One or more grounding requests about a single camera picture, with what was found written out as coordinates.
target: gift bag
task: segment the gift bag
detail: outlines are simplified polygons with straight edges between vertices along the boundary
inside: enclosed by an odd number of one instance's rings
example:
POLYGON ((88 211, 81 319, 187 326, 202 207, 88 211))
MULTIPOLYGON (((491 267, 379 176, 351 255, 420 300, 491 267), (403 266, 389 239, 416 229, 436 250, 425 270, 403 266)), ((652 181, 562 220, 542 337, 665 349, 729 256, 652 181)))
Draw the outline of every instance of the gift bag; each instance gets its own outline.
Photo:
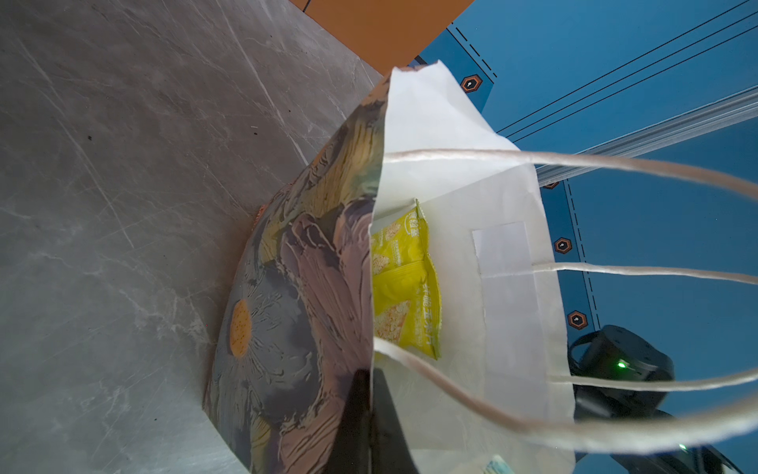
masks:
POLYGON ((699 418, 573 423, 572 383, 609 381, 569 375, 535 163, 645 171, 758 199, 755 184, 684 165, 519 152, 441 63, 394 70, 260 211, 236 270, 205 411, 250 472, 319 472, 353 376, 374 361, 422 472, 502 460, 568 473, 574 450, 645 454, 758 426, 758 397, 699 418), (373 338, 371 232, 416 200, 441 295, 438 360, 373 338))

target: black line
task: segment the black line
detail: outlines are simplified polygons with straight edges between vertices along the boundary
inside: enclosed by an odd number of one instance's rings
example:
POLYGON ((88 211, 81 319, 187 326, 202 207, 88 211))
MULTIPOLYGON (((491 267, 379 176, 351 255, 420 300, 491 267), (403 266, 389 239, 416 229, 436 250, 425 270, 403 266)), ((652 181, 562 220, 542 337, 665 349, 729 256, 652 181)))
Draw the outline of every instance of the black line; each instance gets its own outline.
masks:
POLYGON ((705 24, 708 24, 708 23, 710 23, 711 21, 714 21, 716 18, 718 18, 718 17, 721 17, 722 15, 725 15, 725 14, 729 13, 730 11, 732 11, 732 10, 734 10, 735 8, 737 8, 737 7, 740 7, 740 6, 742 6, 742 5, 746 4, 746 3, 748 3, 749 1, 750 1, 750 0, 744 0, 744 2, 737 4, 737 5, 735 5, 735 6, 734 6, 734 7, 732 7, 732 8, 729 8, 727 11, 724 11, 723 13, 717 14, 715 17, 713 17, 713 18, 711 18, 710 20, 708 20, 708 21, 705 21, 705 22, 703 22, 703 23, 701 23, 701 24, 697 25, 695 28, 692 28, 692 29, 690 29, 690 30, 687 30, 687 31, 685 31, 685 32, 684 32, 684 33, 682 33, 681 35, 679 35, 679 36, 677 36, 677 37, 675 37, 675 38, 673 38, 673 39, 670 39, 669 41, 667 41, 667 42, 663 43, 662 45, 660 45, 660 46, 657 46, 656 48, 653 48, 653 49, 651 49, 650 51, 648 51, 648 52, 646 52, 646 53, 644 53, 644 54, 642 54, 642 55, 639 55, 639 56, 637 56, 636 58, 632 59, 632 60, 631 60, 631 61, 629 61, 629 62, 626 62, 626 63, 622 64, 621 66, 618 66, 618 67, 617 67, 616 69, 614 69, 613 71, 607 72, 607 73, 603 74, 602 76, 598 77, 597 79, 595 79, 595 80, 592 80, 592 81, 590 81, 590 82, 588 82, 588 83, 584 84, 582 87, 580 87, 580 88, 578 88, 578 89, 574 89, 574 90, 572 90, 570 93, 566 94, 565 96, 563 96, 563 97, 561 97, 561 98, 559 98, 559 99, 556 99, 556 100, 552 101, 550 104, 548 104, 548 105, 545 105, 544 107, 542 107, 542 108, 539 108, 539 109, 537 109, 537 110, 533 111, 533 112, 532 112, 532 113, 530 113, 529 115, 526 115, 525 117, 519 118, 517 121, 513 122, 512 124, 510 124, 510 125, 508 125, 508 126, 506 126, 506 127, 503 127, 503 128, 501 128, 500 130, 498 130, 498 131, 497 131, 497 133, 500 133, 500 132, 502 132, 502 131, 503 131, 503 130, 505 130, 506 128, 509 128, 509 127, 511 127, 512 125, 516 125, 518 122, 520 122, 520 121, 524 120, 525 118, 529 118, 529 117, 531 117, 532 115, 536 114, 537 112, 539 112, 539 111, 541 111, 541 110, 543 110, 543 109, 545 109, 545 108, 547 108, 547 107, 550 107, 552 104, 554 104, 554 103, 558 102, 559 100, 563 100, 563 99, 565 99, 566 97, 570 96, 571 94, 573 94, 573 93, 575 93, 575 92, 578 92, 578 91, 582 90, 583 88, 585 88, 585 87, 589 86, 590 84, 592 84, 592 83, 596 83, 598 80, 601 80, 601 79, 603 79, 605 76, 608 76, 609 74, 613 74, 613 73, 615 73, 616 71, 618 71, 618 70, 619 70, 619 69, 621 69, 622 67, 630 65, 631 63, 635 62, 636 60, 638 60, 638 59, 641 59, 641 58, 643 58, 644 56, 647 56, 647 55, 649 55, 651 52, 653 52, 653 51, 656 51, 657 49, 661 49, 663 46, 666 46, 667 44, 671 43, 672 41, 675 41, 675 40, 677 40, 677 39, 679 39, 679 38, 683 37, 684 35, 686 35, 686 34, 688 34, 688 33, 692 33, 693 31, 697 30, 697 29, 698 29, 698 28, 700 28, 701 26, 703 26, 703 25, 705 25, 705 24))
POLYGON ((474 59, 474 56, 472 56, 471 53, 468 52, 468 50, 463 46, 463 44, 461 44, 461 42, 458 41, 458 38, 456 38, 456 35, 452 34, 450 32, 450 30, 448 30, 447 28, 445 28, 445 31, 449 35, 451 35, 453 37, 453 39, 461 46, 461 48, 463 48, 463 51, 465 51, 465 53, 469 56, 469 58, 471 58, 471 60, 474 62, 474 64, 476 64, 476 67, 479 68, 479 71, 481 71, 482 74, 484 74, 485 76, 487 76, 487 79, 489 79, 491 83, 495 83, 495 81, 492 80, 492 77, 490 77, 489 75, 487 75, 487 73, 484 72, 484 69, 481 68, 481 66, 479 65, 479 63, 476 62, 476 59, 474 59))
POLYGON ((704 40, 706 40, 706 39, 710 38, 711 36, 713 36, 713 35, 715 35, 715 34, 717 34, 717 33, 721 33, 723 30, 726 30, 726 29, 727 29, 727 28, 729 28, 729 27, 733 27, 734 25, 736 25, 736 24, 740 23, 740 22, 741 22, 741 21, 743 21, 743 20, 746 20, 746 19, 748 19, 748 18, 752 17, 752 16, 753 16, 753 15, 755 15, 755 14, 758 14, 758 11, 754 11, 753 13, 751 13, 751 14, 747 15, 746 17, 744 17, 744 18, 742 18, 742 19, 740 19, 740 20, 737 20, 737 21, 735 21, 733 24, 729 24, 729 25, 727 25, 727 26, 723 27, 722 29, 720 29, 720 30, 718 30, 718 31, 714 31, 713 33, 709 34, 708 36, 705 36, 705 37, 703 37, 703 38, 701 38, 701 39, 697 40, 696 42, 694 42, 694 43, 692 43, 692 44, 690 44, 690 45, 687 45, 687 46, 685 46, 684 48, 678 49, 678 50, 674 51, 673 53, 671 53, 670 55, 668 55, 668 56, 665 56, 665 57, 663 57, 663 58, 659 59, 658 61, 655 61, 655 62, 651 62, 651 63, 650 63, 650 64, 648 64, 647 66, 645 66, 645 67, 643 67, 643 68, 641 68, 641 69, 638 69, 638 70, 636 70, 635 72, 633 72, 633 73, 631 73, 631 74, 627 74, 626 76, 622 77, 621 79, 619 79, 619 80, 615 80, 615 81, 611 82, 610 84, 608 84, 607 86, 605 86, 605 87, 601 87, 601 88, 599 88, 598 90, 596 90, 595 92, 593 92, 593 93, 591 93, 591 94, 587 94, 586 96, 582 97, 581 99, 577 99, 577 100, 575 100, 574 102, 572 102, 572 103, 570 103, 570 104, 568 104, 568 105, 565 105, 565 106, 563 106, 563 107, 559 108, 558 110, 554 111, 554 112, 553 112, 553 113, 551 113, 551 114, 545 115, 545 116, 544 116, 544 117, 542 117, 540 120, 538 120, 538 121, 534 121, 534 122, 530 123, 529 125, 527 125, 526 127, 523 127, 523 128, 520 128, 520 129, 518 129, 517 131, 515 131, 515 132, 511 133, 510 135, 508 135, 507 137, 508 137, 508 138, 510 138, 510 137, 512 137, 513 135, 516 135, 518 132, 520 132, 520 131, 523 131, 523 130, 526 130, 527 128, 531 127, 532 125, 535 125, 535 124, 539 124, 541 121, 545 120, 546 118, 548 118, 548 117, 552 117, 553 115, 557 114, 558 112, 560 112, 560 111, 564 111, 564 110, 566 110, 567 108, 571 107, 572 105, 578 104, 579 102, 581 102, 581 101, 585 100, 586 98, 594 96, 595 94, 597 94, 597 93, 598 93, 598 92, 600 92, 601 90, 605 90, 605 89, 608 89, 609 87, 611 87, 611 86, 613 86, 613 85, 615 85, 615 84, 618 84, 618 83, 620 83, 620 82, 621 82, 621 81, 623 81, 624 79, 628 79, 629 77, 632 77, 632 76, 634 76, 636 73, 638 73, 638 72, 642 72, 642 71, 644 71, 644 70, 648 69, 650 66, 653 66, 653 65, 655 65, 655 64, 658 64, 658 63, 660 63, 661 61, 664 61, 664 60, 666 60, 666 59, 668 59, 668 58, 671 58, 673 55, 675 55, 675 54, 678 54, 679 52, 682 52, 682 51, 684 51, 685 49, 687 49, 687 48, 689 48, 689 47, 691 47, 691 46, 695 46, 695 45, 696 45, 696 44, 698 44, 699 42, 701 42, 701 41, 704 41, 704 40))
POLYGON ((655 76, 657 76, 658 74, 664 73, 664 72, 668 71, 669 69, 671 69, 672 67, 676 67, 676 66, 679 66, 679 65, 680 65, 681 63, 683 63, 683 62, 687 62, 687 61, 691 60, 692 58, 696 58, 697 56, 700 56, 700 55, 702 55, 703 53, 710 51, 711 49, 714 49, 714 48, 716 48, 716 47, 718 47, 718 46, 721 46, 721 45, 722 45, 722 44, 724 44, 725 42, 729 42, 729 41, 732 41, 734 38, 737 38, 738 36, 742 36, 742 35, 744 35, 745 33, 749 32, 749 31, 751 31, 751 30, 755 30, 756 28, 758 28, 758 25, 756 25, 756 26, 754 26, 754 27, 751 27, 751 28, 748 28, 747 30, 743 31, 742 33, 738 33, 738 34, 734 35, 732 38, 729 38, 729 39, 725 39, 724 41, 720 42, 719 44, 717 44, 717 45, 714 45, 714 46, 711 46, 711 47, 710 47, 710 48, 708 48, 708 49, 704 49, 703 51, 701 51, 701 52, 697 53, 696 55, 692 55, 692 56, 690 56, 689 58, 687 58, 687 59, 684 59, 684 60, 682 60, 682 61, 679 61, 678 63, 676 63, 676 64, 674 64, 674 65, 672 65, 672 66, 668 66, 666 69, 663 69, 663 70, 661 70, 661 71, 658 71, 658 72, 656 72, 655 74, 651 74, 650 76, 648 76, 648 77, 645 77, 644 79, 641 79, 641 80, 637 81, 636 83, 634 83, 634 84, 631 84, 630 86, 626 86, 626 87, 625 87, 625 88, 623 88, 623 89, 617 90, 616 92, 614 92, 613 94, 611 94, 611 95, 609 95, 609 96, 606 96, 606 97, 603 97, 602 99, 596 100, 595 102, 592 102, 591 104, 589 104, 589 105, 586 105, 586 106, 584 106, 584 107, 580 108, 579 110, 577 110, 577 111, 574 111, 574 112, 572 112, 572 113, 570 113, 570 114, 566 115, 565 117, 559 118, 558 120, 556 120, 556 121, 554 121, 554 122, 550 122, 549 124, 545 125, 544 127, 542 127, 542 128, 538 128, 538 129, 536 129, 535 131, 533 131, 533 132, 531 132, 531 133, 527 133, 526 135, 524 135, 524 136, 523 136, 523 137, 521 137, 521 138, 518 138, 518 139, 516 139, 516 140, 512 140, 512 142, 513 142, 513 143, 516 143, 516 142, 518 142, 519 140, 523 140, 524 138, 526 138, 526 137, 528 137, 528 136, 530 136, 530 135, 533 135, 533 134, 535 134, 536 132, 538 132, 538 131, 540 131, 540 130, 544 130, 544 129, 548 128, 550 125, 553 125, 553 124, 557 124, 558 122, 560 122, 560 121, 561 121, 561 120, 563 120, 564 118, 569 118, 569 117, 571 117, 573 114, 577 114, 577 113, 579 113, 579 112, 581 112, 581 111, 585 110, 586 108, 590 108, 590 107, 592 107, 593 105, 597 104, 598 102, 602 102, 602 101, 604 101, 605 99, 609 99, 609 98, 611 98, 611 97, 615 96, 615 95, 616 95, 616 94, 618 94, 618 93, 622 93, 622 92, 624 92, 626 89, 629 89, 630 87, 634 87, 634 86, 638 85, 639 83, 643 83, 643 82, 645 82, 646 80, 650 79, 651 77, 655 77, 655 76))
POLYGON ((459 30, 458 27, 456 27, 456 31, 458 32, 459 35, 461 35, 461 38, 463 38, 464 41, 468 41, 468 38, 466 38, 466 36, 463 33, 461 33, 461 30, 459 30))

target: black dashed line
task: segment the black dashed line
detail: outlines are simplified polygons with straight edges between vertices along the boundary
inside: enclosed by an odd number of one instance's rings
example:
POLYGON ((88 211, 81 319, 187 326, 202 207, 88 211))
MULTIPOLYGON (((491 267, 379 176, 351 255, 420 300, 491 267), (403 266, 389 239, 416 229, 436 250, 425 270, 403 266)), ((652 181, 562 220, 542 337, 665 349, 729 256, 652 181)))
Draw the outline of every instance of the black dashed line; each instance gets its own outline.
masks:
POLYGON ((468 38, 466 38, 466 37, 463 35, 463 33, 461 33, 461 30, 459 30, 459 29, 458 29, 458 27, 456 27, 456 31, 458 32, 458 34, 459 34, 459 35, 461 35, 461 37, 462 37, 462 38, 463 38, 465 41, 468 41, 468 38))

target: floral painting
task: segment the floral painting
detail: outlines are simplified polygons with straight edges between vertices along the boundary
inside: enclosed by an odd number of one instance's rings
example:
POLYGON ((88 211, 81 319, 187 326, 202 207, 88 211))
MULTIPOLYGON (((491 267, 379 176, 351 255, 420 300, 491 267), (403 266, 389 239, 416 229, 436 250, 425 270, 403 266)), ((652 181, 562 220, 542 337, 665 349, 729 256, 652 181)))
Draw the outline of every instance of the floral painting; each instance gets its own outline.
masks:
POLYGON ((236 271, 205 411, 250 472, 319 472, 370 369, 369 228, 389 80, 260 213, 236 271))

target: snack picture on package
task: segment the snack picture on package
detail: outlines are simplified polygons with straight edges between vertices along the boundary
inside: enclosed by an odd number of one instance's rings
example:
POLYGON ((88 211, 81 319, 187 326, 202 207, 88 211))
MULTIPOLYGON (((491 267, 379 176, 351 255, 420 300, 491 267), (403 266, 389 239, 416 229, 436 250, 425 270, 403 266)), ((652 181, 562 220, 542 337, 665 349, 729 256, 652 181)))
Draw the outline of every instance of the snack picture on package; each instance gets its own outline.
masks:
POLYGON ((413 210, 371 236, 374 335, 440 356, 440 289, 428 254, 429 227, 413 210))

